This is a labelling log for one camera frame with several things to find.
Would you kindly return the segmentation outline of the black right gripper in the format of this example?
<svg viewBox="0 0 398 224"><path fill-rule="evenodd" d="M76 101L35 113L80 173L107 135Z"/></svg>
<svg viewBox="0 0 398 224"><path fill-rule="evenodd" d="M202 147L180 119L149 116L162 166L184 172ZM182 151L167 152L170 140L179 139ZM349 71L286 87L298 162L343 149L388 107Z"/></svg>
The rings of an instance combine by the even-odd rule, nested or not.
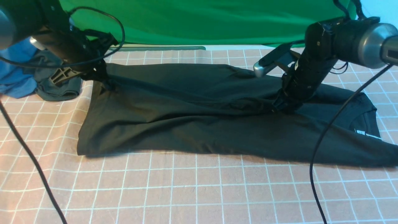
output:
<svg viewBox="0 0 398 224"><path fill-rule="evenodd" d="M282 77L282 88L273 107L292 113L309 101L327 74L337 63L331 53L321 53L317 46L306 45L300 58Z"/></svg>

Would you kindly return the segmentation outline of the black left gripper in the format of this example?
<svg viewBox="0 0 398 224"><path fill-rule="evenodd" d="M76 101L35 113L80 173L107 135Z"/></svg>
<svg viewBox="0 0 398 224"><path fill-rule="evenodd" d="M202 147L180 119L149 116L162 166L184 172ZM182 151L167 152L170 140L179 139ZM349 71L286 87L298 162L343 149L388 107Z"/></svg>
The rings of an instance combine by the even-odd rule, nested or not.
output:
<svg viewBox="0 0 398 224"><path fill-rule="evenodd" d="M108 49L118 44L111 33L92 29L71 29L69 21L65 27L51 28L48 23L31 19L31 36L57 56L66 68L58 68L49 80L56 86L74 77L107 78L103 59Z"/></svg>

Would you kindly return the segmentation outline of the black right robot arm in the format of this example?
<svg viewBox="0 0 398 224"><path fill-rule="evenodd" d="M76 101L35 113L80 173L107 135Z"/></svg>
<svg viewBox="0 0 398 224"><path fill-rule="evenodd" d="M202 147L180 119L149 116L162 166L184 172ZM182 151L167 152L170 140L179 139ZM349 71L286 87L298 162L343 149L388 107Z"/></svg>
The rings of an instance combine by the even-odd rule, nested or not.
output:
<svg viewBox="0 0 398 224"><path fill-rule="evenodd" d="M295 111L312 98L338 60L371 69L397 65L397 28L379 17L316 22L307 28L304 42L301 56L282 76L273 103L278 111Z"/></svg>

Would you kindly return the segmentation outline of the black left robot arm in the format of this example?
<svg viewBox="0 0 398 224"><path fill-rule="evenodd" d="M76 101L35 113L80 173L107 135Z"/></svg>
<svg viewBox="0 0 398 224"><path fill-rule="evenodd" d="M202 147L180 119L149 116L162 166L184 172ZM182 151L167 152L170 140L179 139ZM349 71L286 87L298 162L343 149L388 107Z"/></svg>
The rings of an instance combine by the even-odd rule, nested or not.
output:
<svg viewBox="0 0 398 224"><path fill-rule="evenodd" d="M125 29L117 18L88 6L64 11L58 0L2 0L0 8L1 49L32 37L57 56L61 64L17 63L1 57L2 61L23 68L55 69L50 77L54 85L75 77L85 81L108 82L104 59L120 50L125 42ZM121 28L122 40L118 42L111 33L75 27L71 23L71 15L82 9L98 12L115 20Z"/></svg>

